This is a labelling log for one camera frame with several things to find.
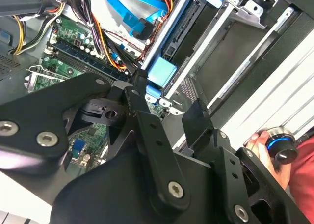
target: wire bundle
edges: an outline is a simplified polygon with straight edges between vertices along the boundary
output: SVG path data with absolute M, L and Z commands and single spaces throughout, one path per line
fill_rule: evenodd
M 150 41 L 151 41 L 150 44 L 145 47 L 142 54 L 136 59 L 137 61 L 140 61 L 145 57 L 145 54 L 147 53 L 147 51 L 150 49 L 150 47 L 154 43 L 155 38 L 156 38 L 157 34 L 159 33 L 162 25 L 163 25 L 163 22 L 169 17 L 169 15 L 171 14 L 171 12 L 173 10 L 173 1 L 172 0 L 164 0 L 164 1 L 167 5 L 168 12 L 166 13 L 165 16 L 162 17 L 162 22 L 159 22 L 157 28 L 155 28 L 155 31 L 152 33 L 151 38 L 150 38 Z
M 29 50 L 33 47 L 35 47 L 36 45 L 38 45 L 38 43 L 41 41 L 41 39 L 44 37 L 45 33 L 47 32 L 48 28 L 50 27 L 50 25 L 57 19 L 57 17 L 59 17 L 64 9 L 65 4 L 61 4 L 55 12 L 53 12 L 52 15 L 48 16 L 42 23 L 38 34 L 36 35 L 36 37 L 31 40 L 30 42 L 28 42 L 27 44 L 23 45 L 23 41 L 24 41 L 24 37 L 25 34 L 23 34 L 23 32 L 20 31 L 20 42 L 16 48 L 16 50 L 13 52 L 14 55 L 19 55 L 21 53 L 23 53 L 26 50 Z
M 76 15 L 76 17 L 82 20 L 91 29 L 91 33 L 94 39 L 94 45 L 96 51 L 99 54 L 104 53 L 112 66 L 117 69 L 126 69 L 125 65 L 117 64 L 111 57 L 109 48 L 107 46 L 107 35 L 102 31 L 99 22 L 91 11 L 90 0 L 69 0 L 70 6 Z
M 18 16 L 13 15 L 13 17 L 17 21 L 17 23 L 19 25 L 19 29 L 20 29 L 20 40 L 19 40 L 19 43 L 18 43 L 17 47 L 12 51 L 12 53 L 14 55 L 16 55 L 19 51 L 21 51 L 22 46 L 23 46 L 23 42 L 24 42 L 25 35 L 26 35 L 26 24 L 25 24 L 25 22 L 20 21 Z

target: gray metal panel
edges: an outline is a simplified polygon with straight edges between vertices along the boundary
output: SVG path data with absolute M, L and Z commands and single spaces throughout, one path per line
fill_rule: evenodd
M 213 99 L 266 33 L 266 29 L 240 22 L 233 24 L 196 75 L 208 101 Z
M 307 14 L 301 13 L 276 41 L 274 46 L 254 65 L 252 71 L 239 83 L 232 95 L 213 115 L 211 119 L 214 126 L 221 128 L 313 28 L 314 20 Z

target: yellow wire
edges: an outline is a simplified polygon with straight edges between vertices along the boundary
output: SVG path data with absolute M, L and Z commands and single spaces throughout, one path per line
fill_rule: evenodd
M 95 17 L 94 17 L 94 19 L 95 19 L 95 21 L 96 21 L 95 23 L 96 23 L 97 28 L 98 28 L 99 33 L 100 33 L 100 41 L 101 41 L 101 43 L 102 43 L 103 49 L 104 49 L 104 51 L 105 51 L 105 54 L 106 54 L 108 60 L 110 61 L 110 63 L 111 63 L 115 68 L 118 68 L 118 69 L 126 69 L 126 67 L 120 67 L 120 66 L 118 66 L 118 65 L 112 60 L 112 58 L 111 58 L 111 56 L 110 56 L 110 54 L 109 54 L 109 50 L 108 50 L 108 48 L 107 48 L 107 45 L 106 45 L 106 43 L 104 42 L 103 32 L 102 32 L 102 30 L 101 30 L 101 28 L 100 28 L 100 25 L 99 25 L 99 23 L 98 23 L 98 21 L 97 21 L 97 19 L 96 19 Z
M 19 25 L 19 29 L 20 29 L 20 40 L 19 40 L 19 44 L 16 47 L 16 50 L 13 54 L 18 53 L 19 51 L 21 51 L 21 48 L 23 46 L 23 39 L 24 39 L 24 34 L 23 34 L 23 27 L 22 27 L 22 23 L 21 21 L 18 19 L 18 17 L 16 15 L 13 15 L 13 17 L 15 18 L 15 20 L 17 21 L 18 25 Z

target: screw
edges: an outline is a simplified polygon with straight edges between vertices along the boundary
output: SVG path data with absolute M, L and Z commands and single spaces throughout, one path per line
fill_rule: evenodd
M 58 137 L 52 132 L 41 132 L 38 134 L 36 141 L 43 147 L 52 147 L 58 143 Z
M 19 126 L 10 121 L 0 121 L 0 136 L 8 137 L 17 133 Z
M 227 138 L 227 135 L 224 134 L 223 132 L 219 132 L 219 134 L 221 135 L 222 138 L 224 138 L 224 139 Z
M 178 182 L 170 181 L 168 184 L 168 190 L 170 194 L 172 194 L 172 196 L 175 198 L 183 197 L 183 194 L 184 194 L 183 188 Z
M 132 90 L 132 93 L 135 95 L 139 95 L 139 92 L 137 90 Z
M 98 84 L 100 84 L 100 85 L 104 85 L 105 84 L 105 82 L 103 80 L 101 80 L 101 79 L 96 79 L 96 82 Z
M 246 153 L 247 153 L 247 155 L 248 155 L 249 157 L 251 157 L 251 158 L 253 157 L 253 154 L 252 154 L 252 152 L 251 152 L 250 150 L 247 149 L 247 150 L 246 150 Z
M 245 223 L 249 221 L 249 215 L 240 205 L 235 206 L 235 214 Z

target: zip tie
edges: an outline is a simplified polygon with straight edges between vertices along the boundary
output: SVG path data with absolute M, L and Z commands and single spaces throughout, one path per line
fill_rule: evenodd
M 89 22 L 87 22 L 87 25 L 91 28 L 91 27 L 93 27 L 95 24 L 94 24 L 94 23 L 90 24 Z

